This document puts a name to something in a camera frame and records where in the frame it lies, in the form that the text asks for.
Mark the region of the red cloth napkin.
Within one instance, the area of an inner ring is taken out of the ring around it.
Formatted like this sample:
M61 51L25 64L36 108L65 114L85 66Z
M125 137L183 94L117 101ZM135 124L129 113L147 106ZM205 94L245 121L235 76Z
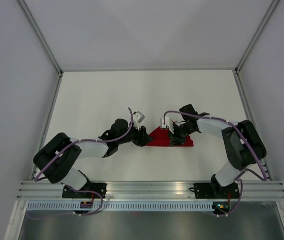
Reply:
M168 129L161 129L157 127L150 134L149 137L152 139L149 143L146 144L148 147L193 147L194 142L189 136L186 137L184 143L170 143L170 138Z

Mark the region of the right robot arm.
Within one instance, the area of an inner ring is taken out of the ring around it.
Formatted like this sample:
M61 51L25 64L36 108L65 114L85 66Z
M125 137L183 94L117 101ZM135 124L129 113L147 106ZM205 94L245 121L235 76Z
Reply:
M259 179L267 180L267 176L261 166L261 159L265 158L267 151L255 126L250 120L227 121L220 117L214 117L207 112L198 113L191 104L180 108L176 113L183 118L181 124L170 120L164 113L160 126L168 130L169 145L182 146L187 137L198 132L210 134L222 139L226 151L227 161L224 166L212 175L207 190L199 191L199 185L195 184L190 190L199 194L202 198L236 198L236 181L250 171L250 166L257 164L261 170Z

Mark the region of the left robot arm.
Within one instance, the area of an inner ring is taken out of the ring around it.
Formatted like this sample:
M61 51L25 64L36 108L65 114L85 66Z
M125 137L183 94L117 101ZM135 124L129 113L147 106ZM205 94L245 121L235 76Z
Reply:
M50 183L62 183L80 198L86 198L91 192L91 181L80 170L73 167L78 159L107 158L118 151L122 144L133 143L144 147L152 138L144 126L129 126L125 119L117 119L109 130L97 140L79 141L71 139L65 133L58 133L33 158L33 163Z

